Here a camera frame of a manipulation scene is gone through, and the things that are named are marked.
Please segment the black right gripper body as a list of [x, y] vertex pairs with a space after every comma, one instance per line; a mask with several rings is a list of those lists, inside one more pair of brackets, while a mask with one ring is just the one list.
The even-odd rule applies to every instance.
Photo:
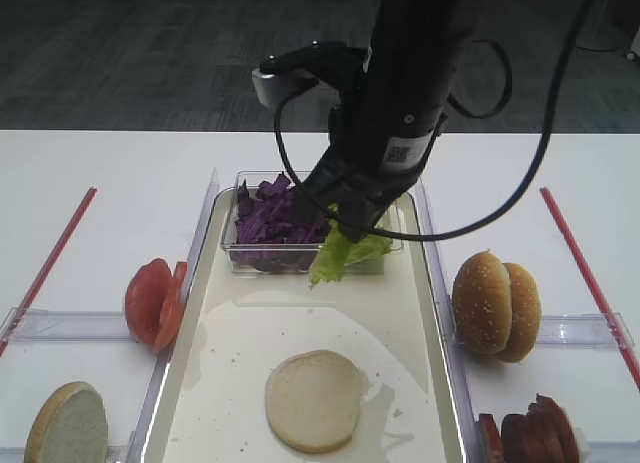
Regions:
[[308, 193], [326, 208], [338, 206], [340, 231], [357, 242], [421, 175], [439, 135], [446, 92], [400, 90], [381, 98], [339, 93], [329, 112], [329, 147], [297, 186], [296, 205]]

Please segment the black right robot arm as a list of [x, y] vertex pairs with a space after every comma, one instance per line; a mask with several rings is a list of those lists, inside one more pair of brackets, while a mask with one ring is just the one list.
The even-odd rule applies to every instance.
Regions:
[[351, 96], [305, 188], [358, 242], [421, 175], [485, 0], [382, 0]]

